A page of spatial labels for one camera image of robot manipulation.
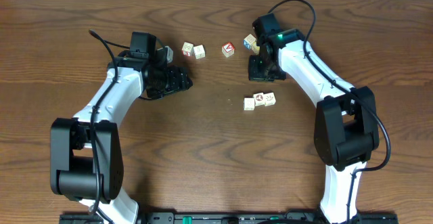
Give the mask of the plain drawing wooden block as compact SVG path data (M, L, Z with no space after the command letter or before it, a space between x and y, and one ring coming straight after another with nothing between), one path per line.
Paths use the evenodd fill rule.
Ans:
M266 93L264 94L265 106L273 106L276 103L275 94L274 93Z

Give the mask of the green letter Z block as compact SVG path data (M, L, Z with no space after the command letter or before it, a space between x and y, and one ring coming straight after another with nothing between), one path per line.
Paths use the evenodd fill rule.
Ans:
M244 110L251 111L255 109L255 100L252 97L244 98Z

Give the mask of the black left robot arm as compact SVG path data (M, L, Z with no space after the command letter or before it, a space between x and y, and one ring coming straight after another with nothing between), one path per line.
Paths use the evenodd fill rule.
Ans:
M117 57L92 100L72 118L57 118L50 131L53 193L88 207L60 215L60 223L139 223L139 204L122 186L124 164L118 129L143 93L161 99L193 85L187 69L149 59Z

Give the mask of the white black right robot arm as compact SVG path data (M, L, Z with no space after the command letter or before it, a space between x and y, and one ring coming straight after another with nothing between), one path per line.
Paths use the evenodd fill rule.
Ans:
M259 53L250 57L251 81L291 76L316 108L313 141L325 164L319 208L328 223L350 223L357 215L361 174L379 145L381 123L368 87L355 88L333 72L299 30L255 30Z

